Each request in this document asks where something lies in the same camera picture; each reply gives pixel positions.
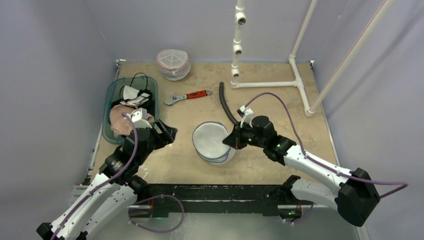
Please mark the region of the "white mesh laundry bag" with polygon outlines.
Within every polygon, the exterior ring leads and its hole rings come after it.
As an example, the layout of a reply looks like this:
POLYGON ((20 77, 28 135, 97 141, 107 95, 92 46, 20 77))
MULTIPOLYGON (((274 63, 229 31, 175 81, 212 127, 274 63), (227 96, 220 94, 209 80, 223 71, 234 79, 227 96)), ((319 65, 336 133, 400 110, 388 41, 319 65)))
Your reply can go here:
POLYGON ((192 143, 197 154, 212 165, 224 165, 235 155, 236 150, 223 140, 229 136, 226 127, 217 121, 199 124, 192 133, 192 143))

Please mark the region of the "pink lace bra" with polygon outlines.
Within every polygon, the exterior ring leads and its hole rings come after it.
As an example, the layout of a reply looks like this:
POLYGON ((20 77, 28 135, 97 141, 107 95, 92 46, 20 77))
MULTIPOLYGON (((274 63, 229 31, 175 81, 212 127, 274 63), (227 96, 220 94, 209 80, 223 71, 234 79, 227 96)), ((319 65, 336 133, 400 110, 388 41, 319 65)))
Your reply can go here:
POLYGON ((126 117, 124 117, 124 115, 128 116, 131 120, 131 113, 134 110, 136 109, 133 107, 121 104, 114 106, 110 110, 109 120, 111 123, 111 130, 113 131, 115 137, 128 136, 133 131, 132 124, 126 117))

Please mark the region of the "pink trimmed mesh laundry bag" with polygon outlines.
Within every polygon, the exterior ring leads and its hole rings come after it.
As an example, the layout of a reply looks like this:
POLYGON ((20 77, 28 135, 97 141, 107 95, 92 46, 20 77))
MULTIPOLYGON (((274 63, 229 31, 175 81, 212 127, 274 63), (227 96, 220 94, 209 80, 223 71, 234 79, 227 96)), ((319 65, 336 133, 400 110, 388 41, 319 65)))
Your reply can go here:
POLYGON ((183 50, 165 49, 156 56, 158 70, 168 81, 179 81, 185 78, 190 70, 188 54, 183 50))

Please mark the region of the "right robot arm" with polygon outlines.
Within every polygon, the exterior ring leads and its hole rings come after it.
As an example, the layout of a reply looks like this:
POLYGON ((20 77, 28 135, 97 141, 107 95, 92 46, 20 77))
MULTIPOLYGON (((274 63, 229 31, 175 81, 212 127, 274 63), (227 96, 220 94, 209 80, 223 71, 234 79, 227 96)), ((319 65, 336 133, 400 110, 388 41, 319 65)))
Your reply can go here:
POLYGON ((236 150, 248 145, 261 148, 271 161, 317 181, 298 179, 283 187, 280 196, 288 204, 306 200, 325 205, 353 226, 362 227, 381 200, 367 171, 343 168, 302 151, 295 141, 279 135, 267 116, 254 117, 251 124, 238 122, 222 142, 236 150))

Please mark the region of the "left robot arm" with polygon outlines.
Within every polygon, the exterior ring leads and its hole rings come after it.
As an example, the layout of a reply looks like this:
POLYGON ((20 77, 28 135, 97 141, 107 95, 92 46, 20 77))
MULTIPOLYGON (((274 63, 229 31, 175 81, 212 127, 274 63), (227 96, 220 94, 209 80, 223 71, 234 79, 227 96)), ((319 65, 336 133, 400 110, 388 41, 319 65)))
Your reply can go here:
POLYGON ((153 124, 130 122, 130 134, 109 155, 77 200, 53 222, 36 232, 43 240, 89 240, 119 212, 149 199, 149 184, 137 175, 154 151, 175 141, 178 130, 161 120, 153 124))

